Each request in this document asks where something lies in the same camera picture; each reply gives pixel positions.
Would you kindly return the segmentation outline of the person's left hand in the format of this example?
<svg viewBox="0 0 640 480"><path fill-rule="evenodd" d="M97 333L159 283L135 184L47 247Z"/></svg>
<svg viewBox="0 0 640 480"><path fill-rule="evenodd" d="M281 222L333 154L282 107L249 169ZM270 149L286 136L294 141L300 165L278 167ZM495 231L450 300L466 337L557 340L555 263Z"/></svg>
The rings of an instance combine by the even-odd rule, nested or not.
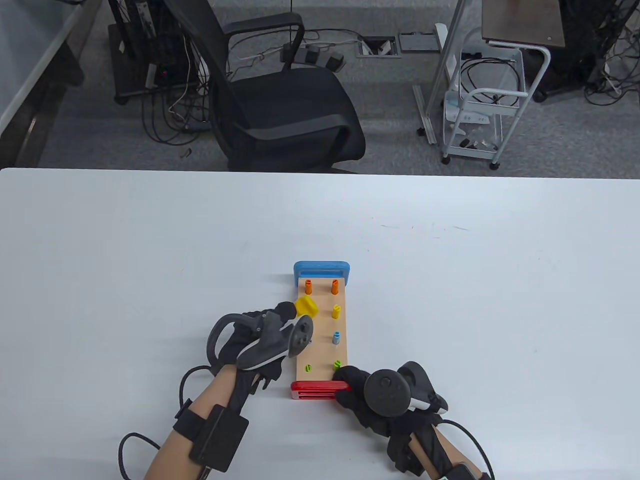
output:
<svg viewBox="0 0 640 480"><path fill-rule="evenodd" d="M313 336L313 321L298 319L294 302L279 302L266 310L223 315L206 341L206 358L213 375L224 367L237 371L244 390L254 390L254 377L266 383L282 374L282 361L301 354Z"/></svg>

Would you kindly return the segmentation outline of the person's right hand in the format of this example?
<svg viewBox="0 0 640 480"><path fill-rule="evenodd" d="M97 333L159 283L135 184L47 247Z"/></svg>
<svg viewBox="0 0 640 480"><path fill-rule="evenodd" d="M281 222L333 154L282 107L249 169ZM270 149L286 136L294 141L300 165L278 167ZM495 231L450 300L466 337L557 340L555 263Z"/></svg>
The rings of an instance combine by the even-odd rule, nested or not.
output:
<svg viewBox="0 0 640 480"><path fill-rule="evenodd" d="M339 368L333 374L333 380L346 382L350 390L335 394L338 404L351 410L364 428L389 439L387 455L398 471L410 472L416 476L421 476L424 472L435 473L437 478L445 476L453 468L453 464L435 430L441 417L425 410L408 410L397 417L380 416L365 401L364 387L368 377L370 373L355 366ZM432 466L430 470L423 466L418 455L411 450L409 444L412 435L427 455L427 463Z"/></svg>

